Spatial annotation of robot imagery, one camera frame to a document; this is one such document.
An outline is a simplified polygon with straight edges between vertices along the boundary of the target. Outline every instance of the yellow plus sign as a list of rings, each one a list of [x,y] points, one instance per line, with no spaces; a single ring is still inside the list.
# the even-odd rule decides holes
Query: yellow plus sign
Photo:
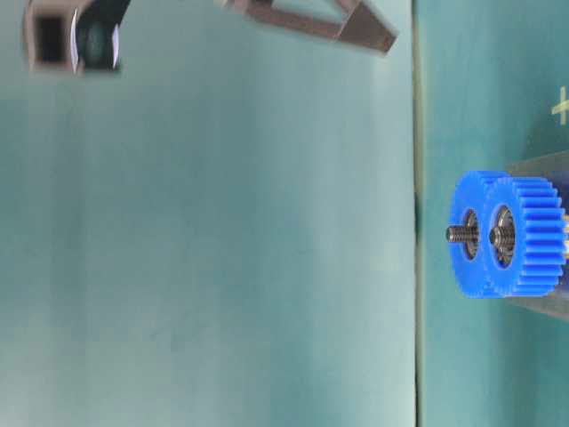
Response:
[[[565,126],[567,124],[567,110],[569,110],[569,101],[567,100],[567,90],[565,86],[561,88],[561,101],[551,109],[551,114],[561,115],[561,125]]]

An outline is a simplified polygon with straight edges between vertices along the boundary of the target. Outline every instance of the threaded bolt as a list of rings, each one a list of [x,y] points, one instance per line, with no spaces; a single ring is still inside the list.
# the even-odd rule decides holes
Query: threaded bolt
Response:
[[[448,243],[478,243],[478,227],[452,225],[446,229]]]
[[[509,249],[516,243],[516,232],[513,227],[494,227],[490,231],[490,243],[496,249]]]

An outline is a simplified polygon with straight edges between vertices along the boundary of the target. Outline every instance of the metal bracket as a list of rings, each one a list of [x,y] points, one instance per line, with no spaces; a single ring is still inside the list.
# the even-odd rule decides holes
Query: metal bracket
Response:
[[[262,24],[383,53],[389,51],[397,38],[389,24],[380,20],[362,0],[334,1],[347,15],[343,23],[277,9],[273,6],[273,0],[225,0],[223,3]]]

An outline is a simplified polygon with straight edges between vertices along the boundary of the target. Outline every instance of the blue gear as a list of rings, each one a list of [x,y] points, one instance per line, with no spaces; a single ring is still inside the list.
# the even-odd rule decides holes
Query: blue gear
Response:
[[[506,176],[508,175],[504,172],[469,172],[463,175],[454,191],[450,224],[464,225],[470,210],[477,216],[478,224],[480,224],[488,189],[497,179]],[[477,254],[472,260],[468,257],[462,244],[449,243],[449,250],[451,251],[454,274],[466,296],[470,298],[500,298],[500,295],[492,288],[486,278],[480,244],[478,244]]]
[[[502,297],[543,296],[556,287],[565,264],[565,209],[545,178],[502,178],[488,191],[480,222],[487,279]],[[511,262],[502,266],[490,232],[503,207],[511,212],[515,244]]]

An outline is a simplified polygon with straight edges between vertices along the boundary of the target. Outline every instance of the teal surface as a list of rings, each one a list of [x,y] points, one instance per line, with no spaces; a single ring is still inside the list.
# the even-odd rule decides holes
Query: teal surface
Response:
[[[0,5],[0,424],[412,426],[410,5],[383,60],[133,0],[119,77]]]
[[[416,2],[422,426],[569,422],[569,324],[471,301],[445,243],[453,187],[569,146],[550,114],[569,85],[561,1]]]

